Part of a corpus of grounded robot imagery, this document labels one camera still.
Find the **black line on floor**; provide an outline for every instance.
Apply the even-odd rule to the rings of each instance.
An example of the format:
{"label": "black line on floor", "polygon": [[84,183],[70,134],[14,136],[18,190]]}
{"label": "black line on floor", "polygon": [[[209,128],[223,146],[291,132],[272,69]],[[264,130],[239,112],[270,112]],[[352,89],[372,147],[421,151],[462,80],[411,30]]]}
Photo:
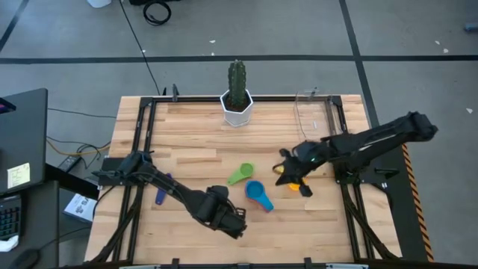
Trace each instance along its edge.
{"label": "black line on floor", "polygon": [[[147,57],[149,63],[193,63],[242,61],[478,61],[478,55],[223,55],[223,56],[157,56]],[[0,58],[0,64],[129,64],[143,63],[142,57],[88,58]]]}
{"label": "black line on floor", "polygon": [[370,55],[362,61],[478,61],[478,55]]}
{"label": "black line on floor", "polygon": [[[147,57],[148,63],[242,61],[354,61],[351,55],[224,55]],[[126,64],[143,63],[142,57],[106,58],[0,58],[0,64]]]}
{"label": "black line on floor", "polygon": [[5,44],[8,41],[8,38],[12,34],[17,22],[20,20],[20,16],[22,15],[23,11],[27,7],[27,4],[30,0],[23,0],[18,9],[15,12],[15,16],[13,16],[12,20],[10,21],[10,24],[7,27],[7,30],[3,33],[3,36],[0,39],[0,52],[2,51],[3,47],[5,47]]}
{"label": "black line on floor", "polygon": [[356,39],[356,33],[353,30],[352,20],[349,14],[349,8],[345,0],[339,0],[342,10],[342,16],[345,21],[345,28],[349,36],[350,47],[352,48],[352,53],[354,60],[356,62],[358,79],[360,80],[361,91],[364,94],[365,106],[367,107],[368,117],[370,119],[370,124],[372,127],[379,125],[379,118],[376,114],[375,105],[372,99],[372,93],[370,91],[370,86],[368,85],[367,75],[365,74],[364,63],[361,60],[359,45]]}

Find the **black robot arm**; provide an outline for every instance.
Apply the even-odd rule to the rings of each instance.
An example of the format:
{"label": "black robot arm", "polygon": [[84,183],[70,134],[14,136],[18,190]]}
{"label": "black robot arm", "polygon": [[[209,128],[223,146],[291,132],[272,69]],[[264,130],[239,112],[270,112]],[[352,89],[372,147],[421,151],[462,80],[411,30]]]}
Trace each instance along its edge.
{"label": "black robot arm", "polygon": [[374,158],[387,153],[406,142],[428,141],[438,131],[428,118],[418,112],[369,129],[358,134],[338,134],[324,137],[321,142],[304,141],[289,152],[281,149],[285,160],[276,185],[294,183],[300,185],[303,196],[312,195],[302,178],[326,162],[340,164],[350,175],[360,172]]}
{"label": "black robot arm", "polygon": [[246,210],[235,208],[229,201],[227,187],[212,186],[206,192],[191,190],[158,170],[147,152],[131,153],[114,172],[95,174],[127,179],[136,185],[150,183],[184,204],[191,217],[203,226],[223,231],[235,239],[246,229]]}

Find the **gray floor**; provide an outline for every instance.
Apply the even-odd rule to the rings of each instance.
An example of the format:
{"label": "gray floor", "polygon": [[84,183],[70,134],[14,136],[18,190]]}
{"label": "gray floor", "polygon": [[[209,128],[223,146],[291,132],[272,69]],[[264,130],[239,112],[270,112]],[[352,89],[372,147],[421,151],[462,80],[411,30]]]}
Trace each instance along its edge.
{"label": "gray floor", "polygon": [[[20,0],[0,0],[0,36]],[[347,0],[362,55],[478,54],[474,0]],[[163,27],[143,20],[125,1],[147,56],[351,55],[338,0],[183,0],[172,2]],[[102,9],[86,0],[30,0],[0,58],[140,57],[114,1]],[[150,64],[159,87],[176,83],[181,94],[220,94],[225,62]],[[361,94],[353,62],[246,62],[253,93]],[[367,62],[364,64],[380,122],[407,111],[426,113],[439,128],[429,143],[410,145],[435,259],[478,265],[478,62]],[[156,92],[145,64],[0,64],[0,96],[49,89],[49,106],[115,115],[121,96]],[[469,114],[466,108],[474,109]],[[96,145],[109,141],[114,121],[49,112],[48,134]],[[77,145],[60,145],[76,150]],[[47,160],[63,156],[49,149]],[[100,161],[90,168],[96,169]],[[78,175],[88,171],[78,168]],[[62,244],[62,265],[83,259],[86,239]]]}

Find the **yellow object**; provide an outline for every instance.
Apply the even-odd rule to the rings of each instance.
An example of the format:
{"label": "yellow object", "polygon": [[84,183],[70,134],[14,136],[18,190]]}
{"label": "yellow object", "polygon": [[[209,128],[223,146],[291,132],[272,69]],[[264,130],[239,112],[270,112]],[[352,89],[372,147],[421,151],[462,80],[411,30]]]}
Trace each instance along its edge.
{"label": "yellow object", "polygon": [[30,164],[21,164],[7,170],[7,186],[13,188],[21,184],[30,182]]}
{"label": "yellow object", "polygon": [[[61,155],[68,155],[68,156],[81,156],[81,155],[86,155],[86,154],[93,154],[93,153],[97,153],[96,150],[94,151],[90,151],[90,152],[62,152],[60,151],[59,149],[57,149],[57,147],[52,143],[50,142],[50,140],[46,140],[46,142],[52,147],[52,149],[57,152],[58,154],[61,154]],[[103,151],[103,150],[106,150],[106,149],[109,149],[110,148],[110,145],[107,145],[107,146],[104,146],[102,148],[99,148],[98,151]]]}
{"label": "yellow object", "polygon": [[[284,172],[284,167],[282,165],[279,165],[278,167],[274,167],[273,170],[275,173],[278,173],[280,175]],[[302,180],[304,181],[304,183],[307,183],[307,178],[304,177],[302,178]],[[288,186],[292,191],[299,191],[299,184],[288,184]]]}

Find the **cactus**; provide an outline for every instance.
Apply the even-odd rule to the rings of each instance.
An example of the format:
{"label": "cactus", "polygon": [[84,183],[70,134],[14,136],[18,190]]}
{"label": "cactus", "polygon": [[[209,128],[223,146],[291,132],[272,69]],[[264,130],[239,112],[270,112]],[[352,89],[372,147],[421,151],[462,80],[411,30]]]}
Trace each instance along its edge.
{"label": "cactus", "polygon": [[246,99],[246,66],[242,61],[234,61],[229,66],[229,104],[235,109],[245,108]]}

